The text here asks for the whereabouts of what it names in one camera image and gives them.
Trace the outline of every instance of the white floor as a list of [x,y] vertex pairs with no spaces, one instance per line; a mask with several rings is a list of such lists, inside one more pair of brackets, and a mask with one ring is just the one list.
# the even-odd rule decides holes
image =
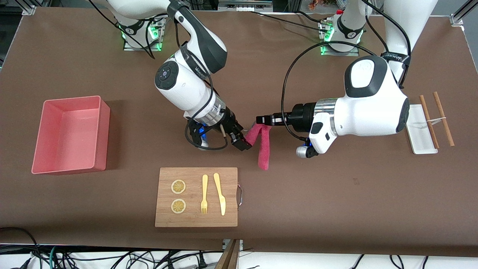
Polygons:
[[[196,251],[182,251],[176,256],[195,253]],[[74,253],[74,258],[104,258],[115,257],[126,252],[95,252],[95,253]],[[156,251],[153,256],[160,260],[167,252]],[[219,260],[220,253],[204,254],[207,264],[215,263]],[[29,254],[11,254],[0,255],[0,269],[19,268],[28,258]],[[359,255],[356,254],[305,254],[305,253],[265,253],[265,252],[243,252],[239,258],[238,269],[250,269],[256,266],[257,269],[350,269],[354,266]],[[401,256],[405,269],[422,269],[423,256]],[[99,261],[77,261],[76,265],[80,269],[109,269],[117,261],[117,258],[99,260]],[[117,269],[127,267],[128,259],[124,259]],[[189,257],[174,263],[175,269],[191,268],[197,265],[195,257]],[[28,269],[38,269],[39,260],[33,258]],[[43,262],[43,268],[48,269],[49,265]],[[131,269],[147,269],[144,263],[136,262]],[[426,263],[426,269],[476,269],[478,268],[478,258],[459,258],[459,257],[430,257]],[[357,269],[395,269],[390,262],[388,255],[365,255]]]

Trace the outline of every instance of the wooden cutting board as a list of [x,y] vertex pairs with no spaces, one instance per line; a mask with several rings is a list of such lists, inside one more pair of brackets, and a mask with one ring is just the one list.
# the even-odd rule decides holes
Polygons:
[[[213,174],[221,179],[222,195],[226,198],[226,213],[221,215],[219,196]],[[208,175],[207,214],[201,214],[202,178]],[[172,183],[180,179],[186,189],[176,194],[171,190]],[[237,168],[161,168],[159,172],[158,200],[156,204],[155,227],[237,227],[238,206]],[[182,213],[174,213],[171,204],[176,199],[186,203]]]

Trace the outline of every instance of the lemon slice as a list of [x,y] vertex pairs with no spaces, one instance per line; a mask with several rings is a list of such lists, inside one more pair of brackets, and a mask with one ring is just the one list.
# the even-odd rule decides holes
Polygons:
[[176,199],[171,204],[171,210],[176,213],[182,213],[186,209],[186,202],[183,199]]
[[171,190],[176,194],[182,193],[185,189],[186,189],[186,183],[184,183],[184,181],[180,179],[175,180],[171,184]]

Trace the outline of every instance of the pink cloth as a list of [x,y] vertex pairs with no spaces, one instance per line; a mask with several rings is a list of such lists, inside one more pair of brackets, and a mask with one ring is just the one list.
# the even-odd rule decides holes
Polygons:
[[251,145],[256,143],[257,137],[261,135],[261,148],[259,149],[259,160],[257,164],[262,170],[269,169],[269,157],[271,155],[271,147],[269,143],[269,131],[272,126],[263,124],[254,124],[247,132],[245,138]]

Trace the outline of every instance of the table surface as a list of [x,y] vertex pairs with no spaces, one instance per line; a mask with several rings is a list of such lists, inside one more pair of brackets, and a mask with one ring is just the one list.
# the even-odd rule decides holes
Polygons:
[[[285,72],[318,41],[316,33],[249,12],[197,16],[228,48],[226,67],[212,78],[239,122],[247,127],[257,115],[279,112]],[[383,18],[372,23],[384,32]],[[180,40],[186,37],[181,30]],[[362,40],[375,53],[383,49],[371,31]],[[0,73],[1,226],[25,227],[42,244],[206,249],[243,238],[257,251],[478,255],[478,75],[462,30],[448,18],[428,21],[404,92],[412,103],[424,94],[438,117],[438,91],[455,147],[436,125],[442,147],[435,155],[414,155],[401,132],[339,137],[327,154],[300,159],[298,141],[276,127],[268,171],[257,166],[258,145],[203,152],[185,141],[182,111],[153,83],[177,50],[172,23],[156,60],[121,48],[118,31],[93,9],[38,8],[23,18]],[[309,52],[289,76],[286,109],[343,96],[353,60]],[[43,101],[89,95],[111,108],[107,170],[32,175]],[[159,169],[210,166],[239,168],[238,227],[155,228]]]

